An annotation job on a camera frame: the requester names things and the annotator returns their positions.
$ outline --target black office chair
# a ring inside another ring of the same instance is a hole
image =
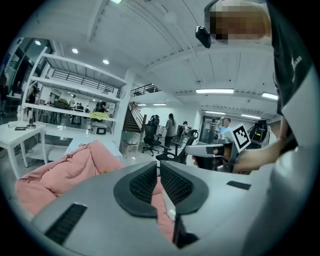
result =
[[[189,137],[189,139],[186,142],[183,150],[180,152],[179,155],[178,155],[179,144],[175,144],[175,154],[164,152],[163,154],[157,155],[155,158],[159,161],[161,160],[174,161],[174,162],[185,165],[187,163],[186,146],[191,146],[192,143],[198,138],[198,130],[190,130],[187,136]]]
[[[144,146],[143,149],[142,149],[142,153],[144,153],[145,151],[151,151],[152,153],[152,156],[154,156],[154,151],[158,152],[159,154],[159,150],[156,150],[154,149],[154,146],[161,146],[162,148],[164,149],[167,149],[167,150],[171,150],[170,148],[166,147],[166,146],[163,146],[161,145],[161,142],[158,141],[158,140],[155,140],[155,129],[157,127],[154,125],[154,124],[147,124],[144,128],[144,132],[145,132],[145,136],[143,138],[143,141],[149,145],[148,146]]]

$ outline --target desk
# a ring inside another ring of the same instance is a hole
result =
[[[17,121],[18,127],[25,127],[28,124],[29,123],[25,121]],[[20,177],[18,174],[19,168],[18,168],[18,163],[17,163],[14,149],[16,146],[20,144],[24,165],[25,167],[28,167],[24,141],[36,134],[41,135],[43,160],[44,160],[44,163],[47,164],[48,160],[47,160],[46,149],[45,149],[45,127],[43,125],[36,124],[35,129],[26,129],[26,130],[15,130],[15,127],[9,128],[7,123],[0,125],[0,147],[8,151],[9,160],[10,160],[14,175],[17,179],[19,179]]]
[[[66,149],[64,154],[69,154],[78,149],[80,144],[88,144],[95,140],[99,140],[109,151],[110,153],[117,158],[119,161],[122,158],[122,154],[120,153],[119,149],[116,147],[114,142],[112,141],[112,137],[108,135],[98,135],[101,137],[91,136],[91,137],[75,137],[69,147]]]

